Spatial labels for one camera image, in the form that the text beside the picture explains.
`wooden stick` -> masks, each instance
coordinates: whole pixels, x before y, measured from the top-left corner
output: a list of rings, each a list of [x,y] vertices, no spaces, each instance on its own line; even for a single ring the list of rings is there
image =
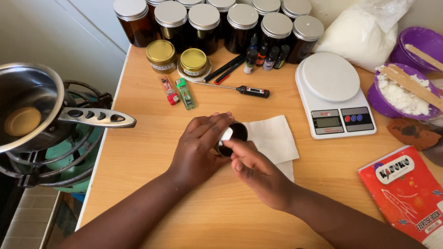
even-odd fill
[[[414,47],[414,45],[406,44],[404,46],[404,48],[409,50],[410,52],[416,54],[418,57],[422,58],[424,61],[426,61],[427,63],[429,63],[429,64],[431,64],[433,66],[435,66],[436,68],[438,68],[440,71],[443,72],[443,64],[441,62],[439,62],[438,60],[432,58],[428,54],[425,54],[420,49]]]
[[[385,74],[391,80],[396,81],[399,85],[411,91],[413,94],[433,104],[438,109],[443,110],[443,100],[428,91],[409,75],[406,77],[406,73],[401,68],[397,67],[396,65],[389,65],[389,67],[384,66],[380,68],[379,71],[380,73]]]

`green lighter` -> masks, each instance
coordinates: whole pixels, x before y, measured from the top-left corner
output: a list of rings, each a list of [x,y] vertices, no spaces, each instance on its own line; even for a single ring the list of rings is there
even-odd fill
[[[175,85],[177,86],[177,89],[179,90],[180,95],[182,96],[182,100],[186,107],[186,110],[194,109],[196,105],[190,91],[188,90],[188,87],[186,86],[185,79],[180,78],[176,80]]]

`kitchen scale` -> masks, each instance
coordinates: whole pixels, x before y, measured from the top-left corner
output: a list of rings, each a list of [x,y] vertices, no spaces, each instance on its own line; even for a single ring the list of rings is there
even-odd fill
[[[317,53],[295,72],[311,135],[315,139],[374,134],[371,108],[354,67],[342,57]]]

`thermometer probe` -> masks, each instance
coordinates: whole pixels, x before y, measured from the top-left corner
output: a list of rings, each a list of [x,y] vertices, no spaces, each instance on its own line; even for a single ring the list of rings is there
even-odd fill
[[[218,87],[224,87],[224,88],[229,88],[229,89],[235,89],[241,94],[262,97],[262,98],[267,98],[267,97],[269,97],[269,94],[270,94],[270,92],[268,90],[252,88],[249,86],[239,86],[239,87],[235,88],[235,87],[229,87],[229,86],[212,85],[212,84],[201,83],[201,82],[194,82],[194,83],[202,84],[202,85],[206,85],[206,86],[218,86]]]

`gold tin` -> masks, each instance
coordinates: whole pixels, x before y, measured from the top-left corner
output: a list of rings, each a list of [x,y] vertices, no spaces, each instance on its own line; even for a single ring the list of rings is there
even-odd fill
[[[208,58],[206,54],[197,48],[185,50],[180,56],[180,67],[184,74],[198,78],[207,71]]]
[[[156,40],[146,47],[146,57],[159,74],[170,74],[177,69],[177,52],[166,40]]]

